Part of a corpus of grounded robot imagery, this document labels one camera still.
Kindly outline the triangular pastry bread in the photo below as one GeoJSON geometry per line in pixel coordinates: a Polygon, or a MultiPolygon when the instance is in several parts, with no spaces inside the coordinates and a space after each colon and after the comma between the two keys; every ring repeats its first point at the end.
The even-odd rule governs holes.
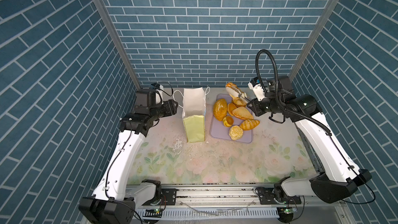
{"type": "Polygon", "coordinates": [[[241,106],[232,111],[232,115],[238,119],[246,120],[246,119],[254,119],[252,113],[245,107],[241,106]]]}

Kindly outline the ridged golden loaf bread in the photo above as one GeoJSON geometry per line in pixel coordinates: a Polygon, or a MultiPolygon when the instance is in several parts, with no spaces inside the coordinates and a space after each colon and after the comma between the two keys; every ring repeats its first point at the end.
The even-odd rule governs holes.
{"type": "Polygon", "coordinates": [[[257,119],[246,119],[239,125],[239,127],[244,131],[249,131],[257,127],[259,124],[260,121],[257,119]]]}

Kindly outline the pretzel ring bread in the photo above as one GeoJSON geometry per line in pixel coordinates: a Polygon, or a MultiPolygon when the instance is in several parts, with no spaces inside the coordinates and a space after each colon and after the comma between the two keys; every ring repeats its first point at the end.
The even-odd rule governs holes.
{"type": "Polygon", "coordinates": [[[235,91],[234,91],[235,87],[238,88],[238,86],[233,83],[226,84],[226,91],[232,98],[233,98],[233,94],[235,93],[235,91]]]}

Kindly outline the white and green paper bag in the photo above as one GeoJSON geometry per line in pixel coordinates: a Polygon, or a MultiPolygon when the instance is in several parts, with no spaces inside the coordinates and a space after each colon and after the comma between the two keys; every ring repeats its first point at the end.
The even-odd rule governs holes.
{"type": "Polygon", "coordinates": [[[177,93],[182,96],[182,121],[188,143],[205,141],[205,115],[206,115],[206,96],[210,88],[204,89],[185,88],[183,92],[175,90],[172,94],[173,99],[177,93]]]}

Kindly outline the round pale bun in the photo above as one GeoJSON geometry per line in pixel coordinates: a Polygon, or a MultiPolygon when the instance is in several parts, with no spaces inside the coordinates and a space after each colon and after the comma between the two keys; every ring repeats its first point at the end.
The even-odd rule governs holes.
{"type": "Polygon", "coordinates": [[[231,140],[233,140],[233,141],[237,141],[237,140],[241,139],[243,137],[243,135],[244,135],[244,131],[238,125],[233,125],[229,129],[229,136],[230,136],[231,140]]]}

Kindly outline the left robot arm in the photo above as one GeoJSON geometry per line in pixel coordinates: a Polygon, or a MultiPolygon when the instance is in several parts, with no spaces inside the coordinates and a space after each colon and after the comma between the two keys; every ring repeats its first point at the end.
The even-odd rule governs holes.
{"type": "Polygon", "coordinates": [[[92,196],[83,197],[78,209],[92,224],[129,224],[142,218],[137,208],[145,203],[165,204],[161,183],[145,179],[132,193],[126,192],[127,180],[138,151],[150,128],[164,117],[177,113],[178,103],[163,100],[166,92],[161,84],[136,92],[134,107],[120,119],[116,148],[92,196]]]}

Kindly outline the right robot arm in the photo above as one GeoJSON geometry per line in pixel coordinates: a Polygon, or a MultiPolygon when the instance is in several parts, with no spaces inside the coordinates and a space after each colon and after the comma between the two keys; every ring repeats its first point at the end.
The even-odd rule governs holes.
{"type": "Polygon", "coordinates": [[[319,171],[314,176],[297,179],[288,176],[275,184],[278,196],[316,196],[326,203],[334,203],[353,195],[357,189],[372,179],[371,173],[361,169],[350,158],[339,140],[330,130],[317,100],[304,94],[296,96],[288,76],[281,76],[279,87],[268,79],[262,87],[253,78],[248,87],[255,98],[248,107],[259,117],[265,113],[282,114],[296,126],[306,149],[313,154],[311,161],[319,171]]]}

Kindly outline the sugar-topped knotted bread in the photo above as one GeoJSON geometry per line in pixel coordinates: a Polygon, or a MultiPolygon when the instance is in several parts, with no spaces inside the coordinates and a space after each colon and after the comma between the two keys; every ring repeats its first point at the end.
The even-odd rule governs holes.
{"type": "Polygon", "coordinates": [[[246,107],[247,103],[239,98],[233,99],[232,102],[237,106],[237,107],[246,107]]]}

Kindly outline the small yellow tart bread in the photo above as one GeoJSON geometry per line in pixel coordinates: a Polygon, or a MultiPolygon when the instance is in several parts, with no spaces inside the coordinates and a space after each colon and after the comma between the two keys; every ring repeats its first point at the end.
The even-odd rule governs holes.
{"type": "Polygon", "coordinates": [[[234,119],[231,116],[225,116],[222,120],[225,127],[231,127],[234,124],[234,119]]]}

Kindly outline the small round orange bun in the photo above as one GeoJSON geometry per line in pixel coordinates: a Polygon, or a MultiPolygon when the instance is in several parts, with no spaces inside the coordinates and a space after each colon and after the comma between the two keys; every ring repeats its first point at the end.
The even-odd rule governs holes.
{"type": "Polygon", "coordinates": [[[234,111],[235,109],[237,109],[237,106],[236,106],[233,102],[231,102],[231,103],[228,104],[228,114],[229,114],[230,116],[234,116],[234,115],[233,115],[233,111],[234,111]]]}

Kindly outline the floral table mat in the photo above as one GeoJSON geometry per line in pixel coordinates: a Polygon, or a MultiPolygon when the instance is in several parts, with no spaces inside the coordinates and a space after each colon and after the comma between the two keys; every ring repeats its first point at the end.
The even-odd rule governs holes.
{"type": "Polygon", "coordinates": [[[189,143],[182,116],[162,118],[142,143],[130,171],[128,184],[144,179],[163,184],[274,183],[290,176],[306,178],[315,168],[291,121],[277,124],[268,115],[252,131],[252,141],[231,141],[211,136],[212,107],[223,88],[206,97],[206,138],[189,143]]]}

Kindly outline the lilac plastic tray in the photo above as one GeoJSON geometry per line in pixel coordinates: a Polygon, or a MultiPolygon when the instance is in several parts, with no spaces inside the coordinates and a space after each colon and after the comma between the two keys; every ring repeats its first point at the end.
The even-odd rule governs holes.
{"type": "Polygon", "coordinates": [[[231,139],[229,135],[230,128],[235,125],[240,125],[243,122],[243,120],[231,116],[229,113],[227,113],[228,124],[224,125],[223,121],[218,121],[214,117],[212,113],[212,107],[210,109],[210,113],[211,113],[211,124],[210,124],[209,133],[212,138],[226,140],[226,141],[236,141],[245,144],[250,144],[253,141],[253,130],[243,131],[243,136],[238,140],[231,139]]]}

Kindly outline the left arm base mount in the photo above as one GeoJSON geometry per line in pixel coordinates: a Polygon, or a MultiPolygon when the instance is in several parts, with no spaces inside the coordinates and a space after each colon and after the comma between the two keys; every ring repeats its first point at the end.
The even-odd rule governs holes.
{"type": "Polygon", "coordinates": [[[162,188],[159,180],[144,179],[138,191],[137,205],[175,205],[177,198],[176,188],[162,188]]]}

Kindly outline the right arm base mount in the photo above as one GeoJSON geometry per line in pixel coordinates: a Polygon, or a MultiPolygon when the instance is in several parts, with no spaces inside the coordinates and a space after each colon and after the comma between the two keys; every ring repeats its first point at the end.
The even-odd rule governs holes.
{"type": "Polygon", "coordinates": [[[288,196],[282,189],[282,182],[289,177],[282,178],[280,181],[275,183],[273,187],[256,187],[254,193],[258,196],[261,205],[299,205],[302,200],[299,196],[288,196]]]}

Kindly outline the aluminium corner post left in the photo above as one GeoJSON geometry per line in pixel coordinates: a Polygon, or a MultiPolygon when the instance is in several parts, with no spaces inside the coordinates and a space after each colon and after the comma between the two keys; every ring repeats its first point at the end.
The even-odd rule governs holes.
{"type": "Polygon", "coordinates": [[[120,55],[120,58],[125,65],[125,68],[127,69],[127,72],[132,79],[133,84],[137,89],[141,88],[140,82],[136,76],[136,73],[134,69],[132,68],[131,61],[125,51],[125,48],[123,47],[123,44],[121,42],[121,39],[116,31],[116,28],[112,22],[112,19],[106,9],[106,6],[103,2],[103,0],[92,0],[106,29],[109,32],[109,35],[114,43],[114,46],[116,47],[116,50],[118,51],[118,54],[120,55]]]}

